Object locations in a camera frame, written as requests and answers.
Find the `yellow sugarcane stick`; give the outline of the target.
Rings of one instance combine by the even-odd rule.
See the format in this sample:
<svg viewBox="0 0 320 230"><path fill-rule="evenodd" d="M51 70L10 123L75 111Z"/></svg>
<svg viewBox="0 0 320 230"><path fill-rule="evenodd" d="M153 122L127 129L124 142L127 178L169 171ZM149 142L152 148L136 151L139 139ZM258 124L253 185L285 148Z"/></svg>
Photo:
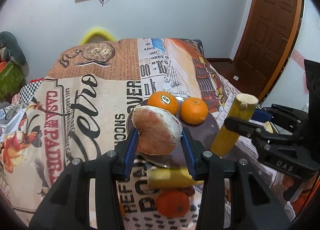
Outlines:
<svg viewBox="0 0 320 230"><path fill-rule="evenodd" d="M233 148L240 137L238 131L241 123L250 120L257 104L258 99L251 94L240 93L234 97L227 117L223 119L223 124L211 145L214 154L224 157Z"/></svg>

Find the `peeled pink pomelo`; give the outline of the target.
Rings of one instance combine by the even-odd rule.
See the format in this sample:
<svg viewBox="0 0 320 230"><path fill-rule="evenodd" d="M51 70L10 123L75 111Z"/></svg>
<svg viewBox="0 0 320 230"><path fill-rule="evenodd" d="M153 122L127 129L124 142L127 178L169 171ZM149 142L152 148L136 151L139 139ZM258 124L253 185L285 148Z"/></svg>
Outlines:
<svg viewBox="0 0 320 230"><path fill-rule="evenodd" d="M138 105L132 111L131 120L139 135L139 153L167 155L181 142L182 124L167 110Z"/></svg>

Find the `orange on tablecloth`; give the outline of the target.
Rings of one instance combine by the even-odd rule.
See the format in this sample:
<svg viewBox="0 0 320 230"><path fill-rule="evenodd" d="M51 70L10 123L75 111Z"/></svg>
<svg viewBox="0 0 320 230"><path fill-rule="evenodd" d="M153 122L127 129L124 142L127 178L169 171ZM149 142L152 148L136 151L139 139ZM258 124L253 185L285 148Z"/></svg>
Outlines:
<svg viewBox="0 0 320 230"><path fill-rule="evenodd" d="M155 203L159 214L169 218L183 217L190 209L189 197L179 190L166 190Z"/></svg>

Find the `orange on plate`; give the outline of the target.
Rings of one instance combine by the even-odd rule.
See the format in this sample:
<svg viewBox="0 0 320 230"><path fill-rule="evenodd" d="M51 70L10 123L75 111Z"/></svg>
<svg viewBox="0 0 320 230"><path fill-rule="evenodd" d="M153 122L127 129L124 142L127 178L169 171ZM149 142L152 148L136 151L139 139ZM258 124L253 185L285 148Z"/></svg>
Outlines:
<svg viewBox="0 0 320 230"><path fill-rule="evenodd" d="M189 97L181 103L180 117L190 125L199 125L204 122L208 115L206 103L199 98Z"/></svg>

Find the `printed newspaper tablecloth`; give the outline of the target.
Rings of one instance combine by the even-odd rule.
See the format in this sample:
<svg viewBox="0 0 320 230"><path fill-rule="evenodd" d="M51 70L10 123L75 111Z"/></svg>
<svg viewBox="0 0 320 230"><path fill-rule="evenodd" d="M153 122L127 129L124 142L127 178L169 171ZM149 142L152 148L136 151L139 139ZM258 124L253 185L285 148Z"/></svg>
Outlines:
<svg viewBox="0 0 320 230"><path fill-rule="evenodd" d="M123 39L73 47L44 78L18 129L1 141L1 196L27 227L73 158L92 160L125 140L127 119L153 93L197 97L218 127L239 93L186 39Z"/></svg>

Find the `orange with sticker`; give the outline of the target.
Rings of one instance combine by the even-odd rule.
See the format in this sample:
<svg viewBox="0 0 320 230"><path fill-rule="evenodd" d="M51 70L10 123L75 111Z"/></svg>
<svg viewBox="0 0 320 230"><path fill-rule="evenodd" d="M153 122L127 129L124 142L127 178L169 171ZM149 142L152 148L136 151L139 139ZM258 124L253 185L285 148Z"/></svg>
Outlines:
<svg viewBox="0 0 320 230"><path fill-rule="evenodd" d="M172 115L176 115L179 109L179 104L176 97L174 97L171 93L165 91L153 93L148 98L147 105L167 110Z"/></svg>

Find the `brown wooden door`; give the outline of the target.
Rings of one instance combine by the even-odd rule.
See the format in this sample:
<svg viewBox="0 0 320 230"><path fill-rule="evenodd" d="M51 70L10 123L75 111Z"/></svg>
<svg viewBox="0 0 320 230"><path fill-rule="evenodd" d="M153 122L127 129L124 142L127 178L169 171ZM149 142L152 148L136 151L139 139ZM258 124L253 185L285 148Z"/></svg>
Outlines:
<svg viewBox="0 0 320 230"><path fill-rule="evenodd" d="M234 58L237 88L262 100L295 43L303 0L252 0Z"/></svg>

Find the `green box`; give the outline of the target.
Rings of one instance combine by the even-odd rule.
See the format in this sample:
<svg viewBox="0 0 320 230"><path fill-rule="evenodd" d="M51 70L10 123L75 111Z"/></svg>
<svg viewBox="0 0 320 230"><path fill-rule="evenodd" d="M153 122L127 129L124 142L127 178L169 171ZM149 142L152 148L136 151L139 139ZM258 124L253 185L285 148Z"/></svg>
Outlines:
<svg viewBox="0 0 320 230"><path fill-rule="evenodd" d="M1 101L10 100L20 89L23 80L24 74L20 67L12 61L1 67Z"/></svg>

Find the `yellow chair back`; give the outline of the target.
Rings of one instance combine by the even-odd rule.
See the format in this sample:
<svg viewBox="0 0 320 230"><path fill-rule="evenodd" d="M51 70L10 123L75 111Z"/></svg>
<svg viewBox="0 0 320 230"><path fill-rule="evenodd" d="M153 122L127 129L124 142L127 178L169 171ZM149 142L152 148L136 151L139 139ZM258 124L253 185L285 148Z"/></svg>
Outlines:
<svg viewBox="0 0 320 230"><path fill-rule="evenodd" d="M101 38L101 39L104 39L105 41L116 41L117 40L109 32L107 32L103 29L95 28L85 34L85 36L80 41L80 45L89 44L92 39L96 39L96 38Z"/></svg>

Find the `grey plush toy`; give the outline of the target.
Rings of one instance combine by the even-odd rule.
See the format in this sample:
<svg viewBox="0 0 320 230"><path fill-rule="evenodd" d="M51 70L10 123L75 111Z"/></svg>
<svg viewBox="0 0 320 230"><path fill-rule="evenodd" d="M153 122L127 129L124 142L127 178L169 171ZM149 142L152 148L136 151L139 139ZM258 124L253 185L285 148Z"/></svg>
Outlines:
<svg viewBox="0 0 320 230"><path fill-rule="evenodd" d="M26 59L16 37L7 31L0 32L1 61L12 61L18 66L24 66Z"/></svg>

